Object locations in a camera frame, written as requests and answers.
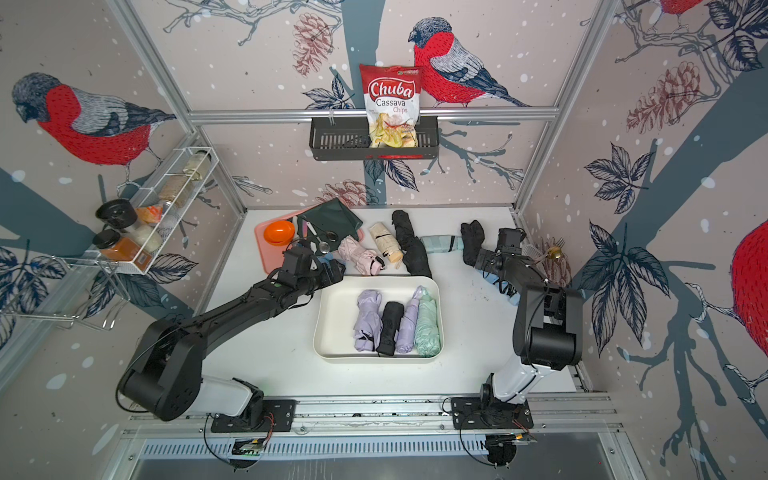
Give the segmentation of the pink umbrella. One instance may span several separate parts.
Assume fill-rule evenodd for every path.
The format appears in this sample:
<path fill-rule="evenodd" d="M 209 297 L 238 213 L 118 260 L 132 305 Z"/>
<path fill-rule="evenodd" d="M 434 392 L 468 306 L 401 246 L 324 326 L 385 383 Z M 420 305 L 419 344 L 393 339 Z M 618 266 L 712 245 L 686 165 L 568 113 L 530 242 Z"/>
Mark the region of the pink umbrella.
<path fill-rule="evenodd" d="M 338 253 L 345 263 L 351 263 L 363 276 L 377 276 L 385 269 L 383 259 L 374 250 L 364 248 L 352 236 L 346 236 L 340 242 Z"/>

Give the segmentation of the lavender umbrella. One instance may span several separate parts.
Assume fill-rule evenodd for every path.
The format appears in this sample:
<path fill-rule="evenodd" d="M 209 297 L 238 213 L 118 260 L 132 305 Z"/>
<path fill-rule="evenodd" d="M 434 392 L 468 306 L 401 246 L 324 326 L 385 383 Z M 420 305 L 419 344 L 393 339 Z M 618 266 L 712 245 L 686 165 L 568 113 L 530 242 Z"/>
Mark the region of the lavender umbrella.
<path fill-rule="evenodd" d="M 378 290 L 364 290 L 357 298 L 358 315 L 354 325 L 354 348 L 358 352 L 374 352 L 380 342 L 383 324 Z"/>
<path fill-rule="evenodd" d="M 405 305 L 395 343 L 397 354 L 408 354 L 413 350 L 420 302 L 425 293 L 425 288 L 419 286 Z"/>

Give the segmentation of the beige umbrella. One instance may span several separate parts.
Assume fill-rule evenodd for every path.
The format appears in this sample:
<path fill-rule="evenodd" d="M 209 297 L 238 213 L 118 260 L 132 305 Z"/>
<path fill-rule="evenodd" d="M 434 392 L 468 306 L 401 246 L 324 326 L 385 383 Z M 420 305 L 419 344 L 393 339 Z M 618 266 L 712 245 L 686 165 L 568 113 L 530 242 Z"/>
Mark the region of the beige umbrella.
<path fill-rule="evenodd" d="M 395 235 L 382 222 L 373 224 L 369 233 L 383 257 L 398 269 L 403 262 L 404 253 Z"/>

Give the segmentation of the long black umbrella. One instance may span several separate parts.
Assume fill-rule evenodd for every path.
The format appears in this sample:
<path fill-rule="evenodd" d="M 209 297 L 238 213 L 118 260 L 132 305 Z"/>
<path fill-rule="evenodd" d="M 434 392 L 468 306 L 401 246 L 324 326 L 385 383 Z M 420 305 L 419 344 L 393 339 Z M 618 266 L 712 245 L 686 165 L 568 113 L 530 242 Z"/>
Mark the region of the long black umbrella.
<path fill-rule="evenodd" d="M 412 276 L 432 277 L 428 254 L 423 242 L 415 235 L 407 212 L 395 210 L 392 213 L 395 238 L 403 252 L 403 263 Z"/>

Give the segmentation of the mint green umbrella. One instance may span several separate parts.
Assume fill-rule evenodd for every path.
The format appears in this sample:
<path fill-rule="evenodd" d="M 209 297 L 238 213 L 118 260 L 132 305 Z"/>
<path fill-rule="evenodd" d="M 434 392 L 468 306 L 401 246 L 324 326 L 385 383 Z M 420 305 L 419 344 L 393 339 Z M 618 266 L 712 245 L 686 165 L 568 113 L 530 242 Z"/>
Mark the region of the mint green umbrella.
<path fill-rule="evenodd" d="M 424 293 L 419 302 L 414 336 L 414 345 L 422 357 L 434 357 L 442 349 L 437 313 L 435 300 Z"/>

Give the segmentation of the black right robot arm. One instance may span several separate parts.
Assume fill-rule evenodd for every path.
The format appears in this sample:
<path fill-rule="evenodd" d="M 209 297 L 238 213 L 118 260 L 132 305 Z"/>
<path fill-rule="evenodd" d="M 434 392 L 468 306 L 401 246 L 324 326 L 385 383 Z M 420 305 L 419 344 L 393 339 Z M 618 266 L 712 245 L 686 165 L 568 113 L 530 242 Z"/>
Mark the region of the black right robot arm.
<path fill-rule="evenodd" d="M 483 408 L 523 404 L 542 379 L 582 357 L 583 298 L 544 276 L 523 254 L 520 228 L 501 228 L 496 247 L 479 251 L 476 269 L 500 294 L 517 297 L 513 322 L 513 354 L 481 387 Z"/>

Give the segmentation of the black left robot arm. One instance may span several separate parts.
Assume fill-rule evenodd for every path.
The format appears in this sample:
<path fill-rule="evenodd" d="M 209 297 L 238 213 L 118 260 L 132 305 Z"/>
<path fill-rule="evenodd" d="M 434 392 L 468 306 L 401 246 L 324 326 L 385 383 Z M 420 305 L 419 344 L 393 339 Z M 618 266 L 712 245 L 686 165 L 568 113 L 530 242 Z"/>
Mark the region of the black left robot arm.
<path fill-rule="evenodd" d="M 300 297 L 340 282 L 345 270 L 342 262 L 322 261 L 303 243 L 288 249 L 281 267 L 237 298 L 180 324 L 150 324 L 116 393 L 163 421 L 191 413 L 216 384 L 202 373 L 208 354 L 246 329 L 298 308 Z"/>

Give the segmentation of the cream plastic storage box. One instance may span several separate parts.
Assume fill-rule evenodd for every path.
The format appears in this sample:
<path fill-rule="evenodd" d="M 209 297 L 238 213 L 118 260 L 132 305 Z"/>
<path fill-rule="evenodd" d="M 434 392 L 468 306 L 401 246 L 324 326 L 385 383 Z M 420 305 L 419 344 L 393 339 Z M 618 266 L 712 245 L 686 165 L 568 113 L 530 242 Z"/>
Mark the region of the cream plastic storage box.
<path fill-rule="evenodd" d="M 358 296 L 365 290 L 377 290 L 382 301 L 406 303 L 419 287 L 423 287 L 435 302 L 435 323 L 438 352 L 446 346 L 441 311 L 440 290 L 437 283 L 423 276 L 349 276 L 340 283 L 324 290 L 314 333 L 314 350 L 322 359 L 340 364 L 425 364 L 425 357 L 418 349 L 409 353 L 396 353 L 392 357 L 380 357 L 376 352 L 360 352 L 354 348 L 353 327 L 359 308 Z"/>

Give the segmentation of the pink plastic tray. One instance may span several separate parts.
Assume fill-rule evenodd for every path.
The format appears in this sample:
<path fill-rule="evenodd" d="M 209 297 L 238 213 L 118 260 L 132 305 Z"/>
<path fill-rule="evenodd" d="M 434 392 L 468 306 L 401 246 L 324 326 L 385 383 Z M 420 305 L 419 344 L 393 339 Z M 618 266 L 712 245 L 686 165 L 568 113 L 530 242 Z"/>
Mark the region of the pink plastic tray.
<path fill-rule="evenodd" d="M 272 270 L 282 265 L 283 252 L 287 248 L 287 245 L 273 245 L 267 240 L 267 231 L 269 230 L 270 226 L 282 221 L 292 221 L 298 215 L 303 214 L 306 211 L 308 211 L 308 208 L 291 212 L 283 216 L 264 221 L 254 228 L 254 236 L 258 244 L 258 250 L 265 273 L 270 273 Z"/>

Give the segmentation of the clear cutlery holder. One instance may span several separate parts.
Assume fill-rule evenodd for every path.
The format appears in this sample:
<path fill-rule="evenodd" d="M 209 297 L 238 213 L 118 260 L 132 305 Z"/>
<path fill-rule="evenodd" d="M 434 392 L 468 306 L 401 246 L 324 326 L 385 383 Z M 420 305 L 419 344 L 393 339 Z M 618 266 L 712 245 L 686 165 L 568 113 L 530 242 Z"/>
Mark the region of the clear cutlery holder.
<path fill-rule="evenodd" d="M 526 246 L 527 254 L 533 259 L 535 265 L 544 264 L 547 261 L 557 262 L 563 257 L 564 238 L 552 239 L 551 243 L 542 240 L 542 244 L 537 246 L 530 243 Z"/>

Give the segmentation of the orange bowl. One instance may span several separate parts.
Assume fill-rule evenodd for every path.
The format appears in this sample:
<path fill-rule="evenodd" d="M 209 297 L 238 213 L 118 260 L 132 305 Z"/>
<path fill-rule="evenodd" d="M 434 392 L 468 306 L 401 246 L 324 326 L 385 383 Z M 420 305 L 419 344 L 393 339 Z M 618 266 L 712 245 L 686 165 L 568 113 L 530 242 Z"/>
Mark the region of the orange bowl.
<path fill-rule="evenodd" d="M 292 221 L 276 220 L 265 227 L 262 238 L 269 245 L 282 247 L 291 244 L 295 235 L 296 227 Z"/>

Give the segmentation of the dark green cloth pouch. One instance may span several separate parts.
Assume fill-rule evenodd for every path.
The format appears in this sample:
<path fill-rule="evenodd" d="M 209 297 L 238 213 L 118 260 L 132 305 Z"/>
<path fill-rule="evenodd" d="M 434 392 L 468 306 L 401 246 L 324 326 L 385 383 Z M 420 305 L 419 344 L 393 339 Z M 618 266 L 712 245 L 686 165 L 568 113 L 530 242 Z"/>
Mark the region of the dark green cloth pouch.
<path fill-rule="evenodd" d="M 340 199 L 334 198 L 300 212 L 296 217 L 297 234 L 310 242 L 336 251 L 347 237 L 360 241 L 363 221 Z"/>

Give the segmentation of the orange spice jar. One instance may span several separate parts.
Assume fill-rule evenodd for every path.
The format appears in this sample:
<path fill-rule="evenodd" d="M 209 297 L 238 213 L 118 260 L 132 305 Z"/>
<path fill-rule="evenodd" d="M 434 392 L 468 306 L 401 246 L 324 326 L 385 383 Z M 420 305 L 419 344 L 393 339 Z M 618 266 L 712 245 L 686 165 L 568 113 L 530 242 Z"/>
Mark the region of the orange spice jar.
<path fill-rule="evenodd" d="M 140 252 L 140 246 L 120 232 L 105 229 L 93 237 L 93 245 L 106 258 L 117 262 L 132 261 Z"/>

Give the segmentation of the black lid jar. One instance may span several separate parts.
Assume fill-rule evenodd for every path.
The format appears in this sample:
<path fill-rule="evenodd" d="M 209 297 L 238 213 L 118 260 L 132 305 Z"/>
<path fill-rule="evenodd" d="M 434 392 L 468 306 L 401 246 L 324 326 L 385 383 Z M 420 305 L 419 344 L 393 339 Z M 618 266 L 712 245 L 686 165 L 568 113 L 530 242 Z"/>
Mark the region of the black lid jar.
<path fill-rule="evenodd" d="M 138 215 L 126 199 L 114 199 L 101 205 L 95 212 L 97 219 L 117 230 L 128 230 L 138 222 Z"/>

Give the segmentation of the red cassava chips bag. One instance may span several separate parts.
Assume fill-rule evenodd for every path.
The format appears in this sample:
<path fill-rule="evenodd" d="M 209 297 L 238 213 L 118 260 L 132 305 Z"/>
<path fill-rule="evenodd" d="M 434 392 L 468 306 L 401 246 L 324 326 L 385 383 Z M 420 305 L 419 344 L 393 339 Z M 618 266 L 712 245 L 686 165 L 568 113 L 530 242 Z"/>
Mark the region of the red cassava chips bag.
<path fill-rule="evenodd" d="M 417 67 L 359 67 L 373 148 L 416 148 L 421 72 Z"/>

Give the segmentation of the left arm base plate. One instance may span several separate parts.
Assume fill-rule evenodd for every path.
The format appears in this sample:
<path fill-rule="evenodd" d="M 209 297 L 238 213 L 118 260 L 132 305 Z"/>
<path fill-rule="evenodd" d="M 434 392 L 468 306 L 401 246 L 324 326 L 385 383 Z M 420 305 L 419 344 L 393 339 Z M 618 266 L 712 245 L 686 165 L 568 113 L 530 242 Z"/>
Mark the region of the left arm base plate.
<path fill-rule="evenodd" d="M 239 416 L 216 414 L 213 433 L 285 433 L 290 432 L 298 402 L 294 399 L 256 400 Z"/>

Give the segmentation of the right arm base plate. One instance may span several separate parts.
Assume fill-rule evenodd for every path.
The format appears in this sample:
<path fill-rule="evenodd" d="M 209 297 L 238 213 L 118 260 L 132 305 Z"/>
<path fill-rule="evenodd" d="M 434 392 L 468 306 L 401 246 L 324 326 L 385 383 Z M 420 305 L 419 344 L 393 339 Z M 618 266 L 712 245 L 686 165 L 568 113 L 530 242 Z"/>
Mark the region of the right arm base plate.
<path fill-rule="evenodd" d="M 477 396 L 450 397 L 448 413 L 456 430 L 528 431 L 534 427 L 528 402 L 513 404 L 492 400 L 482 406 Z"/>

